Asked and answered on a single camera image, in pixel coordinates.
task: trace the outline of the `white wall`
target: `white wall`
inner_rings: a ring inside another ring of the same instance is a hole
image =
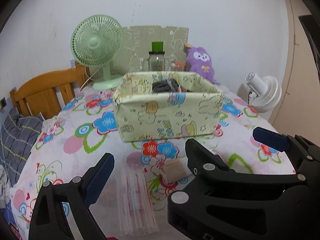
[[[122,26],[189,28],[218,80],[237,92],[247,73],[282,82],[288,51],[284,0],[23,0],[0,34],[0,98],[30,78],[70,66],[70,37],[93,14]]]

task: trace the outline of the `fan base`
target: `fan base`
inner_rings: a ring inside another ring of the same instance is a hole
[[[120,84],[122,78],[123,76],[120,76],[120,75],[111,76],[111,79],[107,81],[102,78],[93,83],[93,89],[106,90],[106,89],[116,88]]]

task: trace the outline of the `purple plush toy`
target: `purple plush toy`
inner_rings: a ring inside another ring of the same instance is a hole
[[[187,61],[191,66],[190,72],[196,72],[211,83],[215,83],[211,58],[204,48],[188,49]]]

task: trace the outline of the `fabric storage box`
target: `fabric storage box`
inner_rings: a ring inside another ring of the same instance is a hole
[[[174,79],[181,92],[152,93],[152,84]],[[223,92],[191,72],[135,72],[124,76],[113,95],[123,141],[212,134],[219,122]]]

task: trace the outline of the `wooden bed frame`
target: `wooden bed frame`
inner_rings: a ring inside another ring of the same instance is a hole
[[[61,111],[54,88],[60,90],[63,101],[67,104],[75,97],[72,83],[77,82],[81,87],[87,80],[84,71],[90,76],[89,69],[76,62],[75,68],[36,76],[24,83],[17,91],[10,91],[12,104],[25,116],[38,115],[41,112],[45,119],[52,118]]]

